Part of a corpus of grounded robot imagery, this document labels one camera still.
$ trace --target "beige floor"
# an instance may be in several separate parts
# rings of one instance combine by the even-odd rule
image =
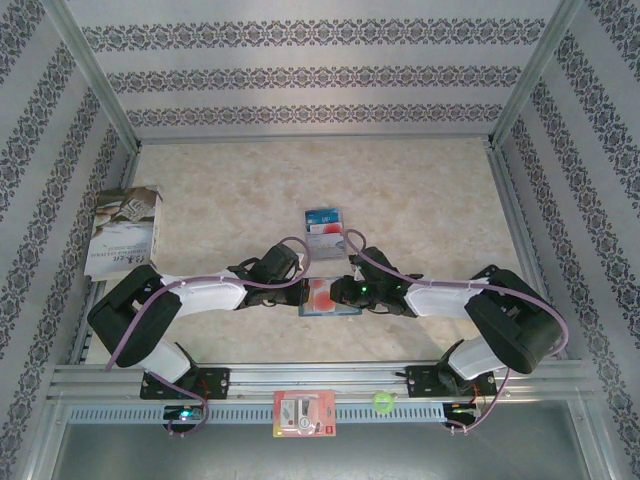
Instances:
[[[304,234],[303,212],[338,206],[405,273],[466,279],[487,264],[519,272],[480,139],[321,140],[145,146],[136,185],[164,196],[161,272],[215,273]],[[350,273],[328,261],[311,275]],[[199,362],[437,359],[477,331],[468,319],[365,313],[297,316],[287,307],[176,320],[166,337]],[[108,353],[94,337],[88,363]]]

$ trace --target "white book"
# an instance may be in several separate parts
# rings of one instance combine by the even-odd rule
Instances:
[[[121,279],[139,265],[155,268],[162,196],[157,186],[100,192],[84,274]]]

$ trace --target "book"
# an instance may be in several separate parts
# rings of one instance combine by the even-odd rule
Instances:
[[[157,186],[100,192],[84,274],[96,282],[124,278],[139,265],[155,268],[161,211]]]

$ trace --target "red object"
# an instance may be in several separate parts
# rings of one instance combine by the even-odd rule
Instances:
[[[339,223],[331,223],[324,227],[322,233],[340,233],[342,232],[342,227]]]
[[[331,300],[329,292],[318,292],[313,297],[313,306],[319,312],[330,312],[336,308],[336,302]]]

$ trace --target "wallpaper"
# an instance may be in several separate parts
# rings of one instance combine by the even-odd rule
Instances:
[[[558,0],[68,0],[142,140],[488,134]]]
[[[640,478],[640,12],[578,12],[502,145],[569,351],[591,359],[621,478]]]
[[[42,5],[0,1],[0,479],[19,473],[88,283],[97,193],[128,154]]]

